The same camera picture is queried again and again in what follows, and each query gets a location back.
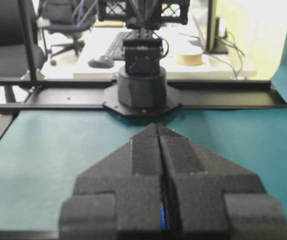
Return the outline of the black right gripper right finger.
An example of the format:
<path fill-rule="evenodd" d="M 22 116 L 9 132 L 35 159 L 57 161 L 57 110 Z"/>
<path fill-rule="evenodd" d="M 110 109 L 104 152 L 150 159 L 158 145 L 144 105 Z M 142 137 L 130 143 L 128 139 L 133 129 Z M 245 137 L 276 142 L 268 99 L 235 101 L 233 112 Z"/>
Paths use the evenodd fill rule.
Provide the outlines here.
<path fill-rule="evenodd" d="M 185 240 L 287 240 L 287 215 L 251 170 L 156 127 L 173 228 Z"/>

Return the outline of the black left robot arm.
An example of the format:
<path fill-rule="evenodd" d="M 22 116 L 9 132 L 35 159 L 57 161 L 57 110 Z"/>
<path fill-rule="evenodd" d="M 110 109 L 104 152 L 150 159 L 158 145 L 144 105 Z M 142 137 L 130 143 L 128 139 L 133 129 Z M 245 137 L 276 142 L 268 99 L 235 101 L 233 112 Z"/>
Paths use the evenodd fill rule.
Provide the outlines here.
<path fill-rule="evenodd" d="M 153 34 L 164 23 L 188 23 L 188 0 L 100 0 L 98 19 L 118 20 L 133 33 L 122 42 L 124 66 L 103 92 L 103 106 L 124 116 L 160 116 L 179 108 L 180 92 L 168 86 L 160 61 L 168 54 Z"/>

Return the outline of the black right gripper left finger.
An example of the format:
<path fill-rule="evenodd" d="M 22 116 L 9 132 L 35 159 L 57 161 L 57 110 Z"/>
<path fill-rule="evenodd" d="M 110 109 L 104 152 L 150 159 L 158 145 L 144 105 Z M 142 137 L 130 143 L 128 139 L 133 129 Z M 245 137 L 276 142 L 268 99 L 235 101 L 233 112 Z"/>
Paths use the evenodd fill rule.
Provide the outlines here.
<path fill-rule="evenodd" d="M 158 126 L 152 123 L 77 176 L 61 205 L 59 238 L 160 239 L 162 177 Z"/>

